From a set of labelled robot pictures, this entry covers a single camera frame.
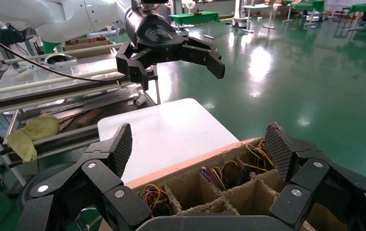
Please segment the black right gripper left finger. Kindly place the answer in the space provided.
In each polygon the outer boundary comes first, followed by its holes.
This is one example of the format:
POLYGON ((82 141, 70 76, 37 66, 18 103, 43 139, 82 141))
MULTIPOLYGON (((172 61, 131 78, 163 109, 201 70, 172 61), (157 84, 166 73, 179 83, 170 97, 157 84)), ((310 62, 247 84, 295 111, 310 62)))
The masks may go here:
POLYGON ((17 229, 65 231, 90 205, 114 231, 140 227, 151 211, 121 179, 132 142, 131 126, 124 123, 110 139, 91 144, 75 164, 35 185, 17 229))

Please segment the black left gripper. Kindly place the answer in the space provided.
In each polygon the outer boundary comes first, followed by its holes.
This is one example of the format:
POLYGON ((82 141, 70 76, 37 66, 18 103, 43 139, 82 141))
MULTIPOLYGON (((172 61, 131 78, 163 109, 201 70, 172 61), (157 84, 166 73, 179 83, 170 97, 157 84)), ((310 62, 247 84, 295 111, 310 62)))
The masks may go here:
POLYGON ((225 64, 216 46, 195 37, 184 37, 157 12, 136 8, 126 14, 126 32, 132 42, 124 42, 116 54, 117 71, 149 89, 146 71, 154 63, 185 61, 206 66, 217 79, 225 76, 225 64))

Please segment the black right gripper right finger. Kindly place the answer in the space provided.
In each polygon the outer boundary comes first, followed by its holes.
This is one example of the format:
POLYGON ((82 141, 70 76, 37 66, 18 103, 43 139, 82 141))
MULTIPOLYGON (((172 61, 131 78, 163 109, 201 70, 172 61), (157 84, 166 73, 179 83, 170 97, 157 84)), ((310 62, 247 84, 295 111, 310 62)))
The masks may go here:
POLYGON ((265 149, 286 183, 270 215, 297 230, 315 204, 327 208, 350 231, 366 231, 366 177, 327 157, 314 143, 291 137, 274 122, 265 149))

